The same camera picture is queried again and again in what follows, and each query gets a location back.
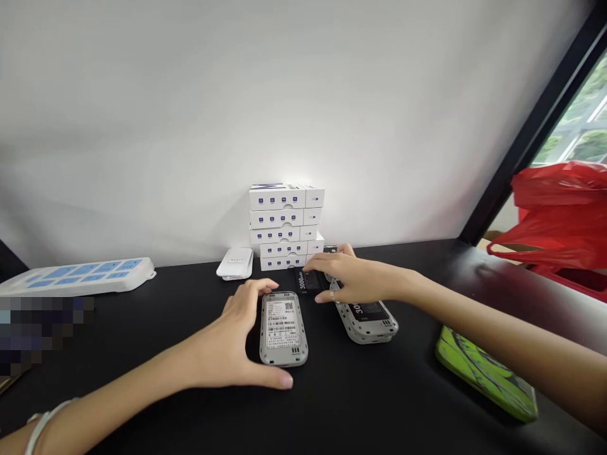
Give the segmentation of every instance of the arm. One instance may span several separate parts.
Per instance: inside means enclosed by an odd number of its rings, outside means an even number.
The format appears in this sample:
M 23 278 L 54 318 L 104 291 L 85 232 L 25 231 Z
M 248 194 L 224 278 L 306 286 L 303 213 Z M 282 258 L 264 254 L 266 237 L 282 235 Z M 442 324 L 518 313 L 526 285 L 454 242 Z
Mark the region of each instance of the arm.
M 212 324 L 59 411 L 44 428 L 34 454 L 84 454 L 142 409 L 189 387 L 290 389 L 289 373 L 254 363 L 245 352 L 257 315 L 257 297 L 277 287 L 269 279 L 247 281 Z M 25 453 L 35 426 L 36 421 L 1 439 L 0 453 Z
M 464 297 L 413 270 L 345 254 L 317 254 L 304 270 L 337 277 L 344 303 L 407 301 L 469 338 L 565 411 L 607 434 L 607 358 L 565 338 Z M 328 292 L 318 302 L 331 301 Z

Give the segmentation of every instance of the black desk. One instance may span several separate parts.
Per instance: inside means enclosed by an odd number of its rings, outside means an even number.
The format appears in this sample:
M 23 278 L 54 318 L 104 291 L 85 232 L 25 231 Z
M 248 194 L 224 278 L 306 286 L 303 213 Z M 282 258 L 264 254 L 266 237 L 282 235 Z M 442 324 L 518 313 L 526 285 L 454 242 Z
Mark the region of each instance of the black desk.
M 607 354 L 606 305 L 456 240 L 359 248 L 357 255 L 417 269 Z M 216 277 L 217 266 L 163 267 L 130 293 L 98 297 L 94 324 L 76 327 L 69 346 L 44 353 L 43 363 L 0 397 L 2 434 L 34 412 L 93 391 L 213 321 L 239 285 Z M 262 273 L 256 260 L 253 278 L 262 276 L 295 290 L 292 271 Z M 185 391 L 136 416 L 93 453 L 607 452 L 603 439 L 541 394 L 539 421 L 518 424 L 436 361 L 439 322 L 408 305 L 387 305 L 400 323 L 398 335 L 390 343 L 359 346 L 349 340 L 334 305 L 302 299 L 310 357 L 291 370 L 293 390 Z M 256 361 L 258 345 L 259 323 L 247 342 Z

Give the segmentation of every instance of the wrist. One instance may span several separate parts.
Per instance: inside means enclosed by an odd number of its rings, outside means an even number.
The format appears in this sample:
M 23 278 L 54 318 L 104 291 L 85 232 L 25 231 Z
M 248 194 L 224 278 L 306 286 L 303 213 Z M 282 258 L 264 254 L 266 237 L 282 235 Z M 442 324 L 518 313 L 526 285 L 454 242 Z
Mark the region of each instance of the wrist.
M 421 307 L 436 286 L 439 285 L 421 273 L 402 269 L 401 277 L 398 280 L 397 300 Z

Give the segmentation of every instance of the black battery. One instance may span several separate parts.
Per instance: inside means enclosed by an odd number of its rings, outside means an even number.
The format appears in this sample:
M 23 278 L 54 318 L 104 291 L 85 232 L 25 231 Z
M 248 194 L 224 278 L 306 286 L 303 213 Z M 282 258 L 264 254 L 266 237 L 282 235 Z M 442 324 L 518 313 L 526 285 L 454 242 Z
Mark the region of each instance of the black battery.
M 303 269 L 295 271 L 295 287 L 299 295 L 316 295 L 322 291 L 316 270 L 304 272 Z

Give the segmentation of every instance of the red plastic bag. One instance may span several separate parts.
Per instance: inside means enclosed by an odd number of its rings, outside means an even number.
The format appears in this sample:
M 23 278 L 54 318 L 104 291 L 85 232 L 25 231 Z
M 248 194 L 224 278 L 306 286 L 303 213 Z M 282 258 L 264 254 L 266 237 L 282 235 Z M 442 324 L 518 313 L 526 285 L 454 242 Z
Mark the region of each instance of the red plastic bag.
M 571 161 L 524 169 L 512 179 L 525 218 L 487 247 L 489 254 L 537 265 L 607 269 L 607 165 Z M 495 244 L 538 251 L 494 252 Z

